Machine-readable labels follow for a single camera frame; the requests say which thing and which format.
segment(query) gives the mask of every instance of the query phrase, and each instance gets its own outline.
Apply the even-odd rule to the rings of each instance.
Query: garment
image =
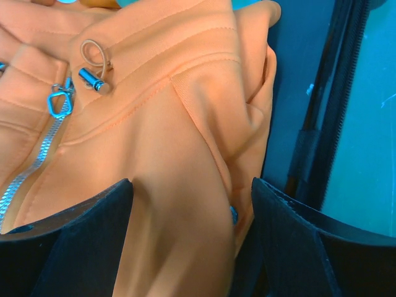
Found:
[[[2,231],[128,178],[134,205],[114,297],[225,296],[252,222],[276,71],[267,34],[279,17],[270,1],[233,12],[228,0],[141,0],[118,11],[1,0],[2,195],[54,122],[51,86],[70,71],[75,88],[72,114]],[[88,39],[110,59],[107,95],[79,77],[82,67],[100,69],[81,55]],[[96,47],[87,54],[102,62]]]

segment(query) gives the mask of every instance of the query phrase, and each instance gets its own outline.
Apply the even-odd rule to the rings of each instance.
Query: orange fabric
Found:
[[[226,296],[269,133],[276,57],[267,33],[279,17],[272,1],[233,12],[229,0],[140,0],[115,12],[0,0],[3,187],[37,144],[50,120],[46,97],[68,68],[76,89],[13,226],[129,178],[136,194],[114,297]],[[80,54],[86,39],[113,65],[108,95],[78,77],[92,68]]]

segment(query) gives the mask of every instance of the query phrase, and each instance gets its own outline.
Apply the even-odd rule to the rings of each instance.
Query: drawstring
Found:
[[[95,63],[88,59],[87,55],[85,54],[85,47],[89,43],[95,45],[98,48],[101,54],[102,62]],[[85,81],[85,87],[89,90],[95,90],[96,92],[105,95],[110,91],[110,85],[105,82],[105,76],[107,75],[107,72],[112,70],[113,68],[110,61],[106,57],[105,51],[96,41],[86,39],[81,44],[80,53],[84,61],[87,62],[89,65],[93,67],[101,67],[101,70],[96,72],[96,75],[92,74],[86,68],[82,68],[80,70],[79,75]]]

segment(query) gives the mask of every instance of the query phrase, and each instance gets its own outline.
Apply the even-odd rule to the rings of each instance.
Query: black zipper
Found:
[[[370,11],[369,4],[369,0],[337,1],[335,4],[335,10],[338,6],[339,11],[338,15],[333,17],[333,21],[336,20],[335,24],[330,26],[328,40],[332,40],[332,42],[329,48],[327,45],[325,46],[302,129],[302,131],[312,131],[313,136],[317,136],[316,139],[310,140],[309,148],[303,147],[303,150],[311,151],[311,153],[303,152],[303,154],[305,157],[312,156],[312,160],[301,163],[307,167],[304,169],[305,172],[308,172],[306,179],[302,179],[300,176],[297,178],[289,176],[285,189],[289,196],[317,210],[321,209],[325,198],[340,140],[360,46]],[[326,96],[325,88],[329,82],[331,82],[330,92]],[[323,102],[326,103],[326,106],[324,117],[321,119],[320,106]],[[293,161],[295,157],[299,158],[297,149],[296,147]]]

